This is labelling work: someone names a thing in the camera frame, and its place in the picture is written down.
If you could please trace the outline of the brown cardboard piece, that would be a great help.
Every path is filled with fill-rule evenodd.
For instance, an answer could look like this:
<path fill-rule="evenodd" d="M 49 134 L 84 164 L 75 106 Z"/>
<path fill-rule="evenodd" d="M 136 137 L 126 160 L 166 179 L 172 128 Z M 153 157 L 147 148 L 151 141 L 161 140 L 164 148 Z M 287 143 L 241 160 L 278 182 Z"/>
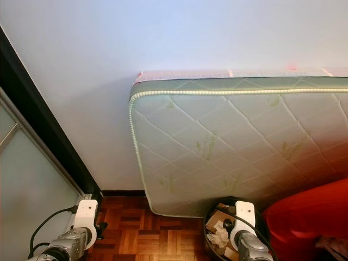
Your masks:
<path fill-rule="evenodd" d="M 225 206 L 222 203 L 217 204 L 217 206 L 212 208 L 212 212 L 209 214 L 209 217 L 206 219 L 206 224 L 204 224 L 204 238 L 206 239 L 206 251 L 209 252 L 211 258 L 215 258 L 216 261 L 239 261 L 239 254 L 233 248 L 231 241 L 229 242 L 226 251 L 224 254 L 217 254 L 212 249 L 212 244 L 207 240 L 206 234 L 211 231 L 212 226 L 214 226 L 218 221 L 223 223 L 226 213 L 219 211 L 217 207 L 221 207 L 224 210 L 228 210 L 228 206 Z"/>

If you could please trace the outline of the crumpled white paper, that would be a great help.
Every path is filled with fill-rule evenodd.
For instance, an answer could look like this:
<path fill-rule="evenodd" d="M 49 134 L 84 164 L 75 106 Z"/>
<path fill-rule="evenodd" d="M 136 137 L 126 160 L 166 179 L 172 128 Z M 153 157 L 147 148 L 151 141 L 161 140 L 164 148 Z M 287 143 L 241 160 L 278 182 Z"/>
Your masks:
<path fill-rule="evenodd" d="M 212 249 L 217 254 L 224 254 L 229 244 L 229 234 L 224 224 L 218 221 L 212 226 L 212 232 L 206 234 L 207 240 L 212 244 Z"/>

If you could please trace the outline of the quilted white green mattress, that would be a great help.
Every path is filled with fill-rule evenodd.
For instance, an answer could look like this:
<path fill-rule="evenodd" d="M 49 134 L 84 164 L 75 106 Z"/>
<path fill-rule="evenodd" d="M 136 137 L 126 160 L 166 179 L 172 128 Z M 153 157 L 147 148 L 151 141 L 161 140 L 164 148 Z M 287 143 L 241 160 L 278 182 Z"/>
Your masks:
<path fill-rule="evenodd" d="M 263 209 L 348 177 L 348 67 L 144 71 L 129 123 L 151 211 Z"/>

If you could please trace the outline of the frosted glass sliding door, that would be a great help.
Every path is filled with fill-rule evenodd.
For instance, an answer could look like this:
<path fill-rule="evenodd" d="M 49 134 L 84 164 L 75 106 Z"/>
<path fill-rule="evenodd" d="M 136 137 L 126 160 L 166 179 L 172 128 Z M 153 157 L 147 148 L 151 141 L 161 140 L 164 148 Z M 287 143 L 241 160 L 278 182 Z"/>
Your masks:
<path fill-rule="evenodd" d="M 50 242 L 68 231 L 72 214 L 52 217 L 37 233 L 35 229 L 54 212 L 73 207 L 84 193 L 28 124 L 19 107 L 2 91 L 1 256 L 0 261 L 27 261 L 30 239 Z"/>

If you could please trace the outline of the red fabric sofa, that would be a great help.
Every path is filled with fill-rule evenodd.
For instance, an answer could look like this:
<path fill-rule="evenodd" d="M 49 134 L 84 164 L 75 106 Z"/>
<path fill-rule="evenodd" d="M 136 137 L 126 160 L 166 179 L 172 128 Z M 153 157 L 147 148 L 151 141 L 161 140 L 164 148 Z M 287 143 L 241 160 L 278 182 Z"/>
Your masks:
<path fill-rule="evenodd" d="M 314 261 L 320 237 L 348 241 L 348 178 L 282 199 L 263 217 L 279 261 Z"/>

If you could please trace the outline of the dark wall baseboard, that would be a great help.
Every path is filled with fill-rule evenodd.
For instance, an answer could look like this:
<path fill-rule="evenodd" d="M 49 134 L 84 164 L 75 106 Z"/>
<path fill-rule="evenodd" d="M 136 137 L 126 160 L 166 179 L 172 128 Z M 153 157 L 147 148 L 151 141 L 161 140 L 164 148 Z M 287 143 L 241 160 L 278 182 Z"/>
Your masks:
<path fill-rule="evenodd" d="M 103 196 L 105 197 L 145 197 L 146 192 L 144 190 L 102 190 Z"/>

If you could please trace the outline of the black door frame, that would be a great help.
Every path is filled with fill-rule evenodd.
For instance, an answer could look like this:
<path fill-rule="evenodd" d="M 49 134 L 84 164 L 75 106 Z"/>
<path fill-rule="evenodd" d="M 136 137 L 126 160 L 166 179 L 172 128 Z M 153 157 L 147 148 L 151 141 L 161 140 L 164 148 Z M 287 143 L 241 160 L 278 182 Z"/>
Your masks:
<path fill-rule="evenodd" d="M 102 202 L 102 191 L 94 177 L 42 98 L 7 35 L 2 29 L 0 32 L 0 66 L 7 73 L 1 76 L 3 91 L 80 190 Z"/>

